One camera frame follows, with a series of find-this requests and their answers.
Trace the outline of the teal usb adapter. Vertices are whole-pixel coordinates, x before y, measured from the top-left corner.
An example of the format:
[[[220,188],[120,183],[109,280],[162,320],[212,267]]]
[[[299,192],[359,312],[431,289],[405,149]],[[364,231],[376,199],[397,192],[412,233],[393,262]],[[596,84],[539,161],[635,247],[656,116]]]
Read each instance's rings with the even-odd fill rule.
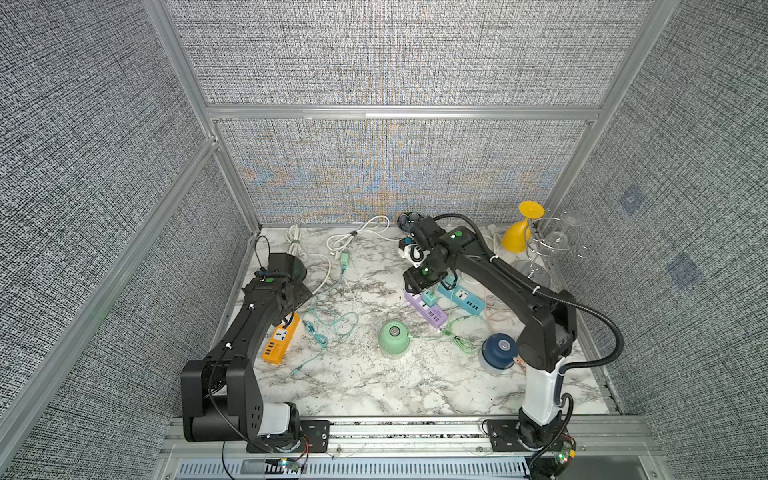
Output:
[[[431,308],[437,303],[437,296],[434,291],[424,290],[421,293],[421,300]]]

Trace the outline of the purple power strip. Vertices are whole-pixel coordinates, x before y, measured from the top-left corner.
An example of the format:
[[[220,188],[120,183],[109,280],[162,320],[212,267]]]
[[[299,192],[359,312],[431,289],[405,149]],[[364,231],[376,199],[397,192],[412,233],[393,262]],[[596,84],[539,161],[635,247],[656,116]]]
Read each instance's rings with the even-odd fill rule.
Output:
[[[404,292],[406,301],[435,329],[442,329],[447,323],[448,316],[445,311],[436,303],[429,308],[422,300],[421,294]]]

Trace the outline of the teal power strip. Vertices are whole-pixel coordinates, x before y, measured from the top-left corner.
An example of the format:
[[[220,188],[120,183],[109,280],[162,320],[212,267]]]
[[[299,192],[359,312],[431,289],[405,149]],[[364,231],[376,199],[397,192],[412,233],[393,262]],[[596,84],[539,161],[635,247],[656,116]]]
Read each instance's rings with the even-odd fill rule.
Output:
[[[484,300],[460,285],[448,289],[444,283],[439,283],[438,291],[469,315],[480,315],[486,308]]]

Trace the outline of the light green meat grinder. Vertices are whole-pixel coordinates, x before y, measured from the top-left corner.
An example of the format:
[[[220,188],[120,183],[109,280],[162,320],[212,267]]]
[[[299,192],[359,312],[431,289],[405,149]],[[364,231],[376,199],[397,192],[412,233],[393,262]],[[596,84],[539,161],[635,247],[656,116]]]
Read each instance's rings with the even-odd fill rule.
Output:
[[[409,329],[402,321],[386,322],[379,331],[379,348],[387,357],[401,357],[408,351],[410,343]]]

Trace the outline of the navy blue meat grinder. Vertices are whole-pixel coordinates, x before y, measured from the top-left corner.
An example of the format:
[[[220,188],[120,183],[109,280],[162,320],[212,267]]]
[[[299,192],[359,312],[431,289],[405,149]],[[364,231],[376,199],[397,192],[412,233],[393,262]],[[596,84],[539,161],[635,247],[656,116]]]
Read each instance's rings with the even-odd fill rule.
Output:
[[[518,346],[507,333],[494,333],[486,338],[479,351],[479,361],[490,374],[511,369],[518,358]]]

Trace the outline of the dark green meat grinder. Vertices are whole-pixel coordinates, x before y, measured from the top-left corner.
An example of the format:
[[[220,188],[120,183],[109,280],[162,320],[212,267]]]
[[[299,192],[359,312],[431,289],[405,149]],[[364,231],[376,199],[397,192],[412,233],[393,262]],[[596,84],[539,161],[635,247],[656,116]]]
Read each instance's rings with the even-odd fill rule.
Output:
[[[289,274],[293,280],[303,282],[306,279],[307,268],[299,257],[290,255],[288,258],[288,265]]]

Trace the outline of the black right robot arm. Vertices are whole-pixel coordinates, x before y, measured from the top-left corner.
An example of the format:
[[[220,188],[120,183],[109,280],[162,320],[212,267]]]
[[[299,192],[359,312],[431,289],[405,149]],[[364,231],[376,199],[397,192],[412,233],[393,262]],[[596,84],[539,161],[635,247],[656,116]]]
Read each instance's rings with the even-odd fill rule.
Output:
[[[399,228],[407,235],[399,248],[414,245],[422,253],[419,261],[403,273],[405,289],[419,294],[438,284],[446,287],[449,277],[460,272],[477,280],[501,300],[522,322],[517,340],[519,356],[527,365],[524,404],[518,413],[519,442],[528,450],[543,453],[564,435],[571,414],[571,396],[562,392],[565,374],[574,369],[604,366],[617,360],[624,350],[618,326],[603,313],[581,304],[568,291],[554,292],[522,275],[488,246],[479,227],[457,213],[414,220],[403,214]],[[614,335],[613,350],[597,360],[570,362],[577,339],[577,313],[587,313]]]

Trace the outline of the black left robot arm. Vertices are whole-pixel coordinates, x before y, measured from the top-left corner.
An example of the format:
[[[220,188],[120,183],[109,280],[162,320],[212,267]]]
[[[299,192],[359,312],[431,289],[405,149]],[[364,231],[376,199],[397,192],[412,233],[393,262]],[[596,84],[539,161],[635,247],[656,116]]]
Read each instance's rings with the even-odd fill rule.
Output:
[[[221,340],[181,373],[182,423],[189,442],[245,441],[250,452],[295,446],[300,415],[293,403],[263,399],[254,361],[270,328],[288,320],[312,296],[304,284],[303,262],[288,253],[271,253],[268,267],[243,288],[244,300]]]

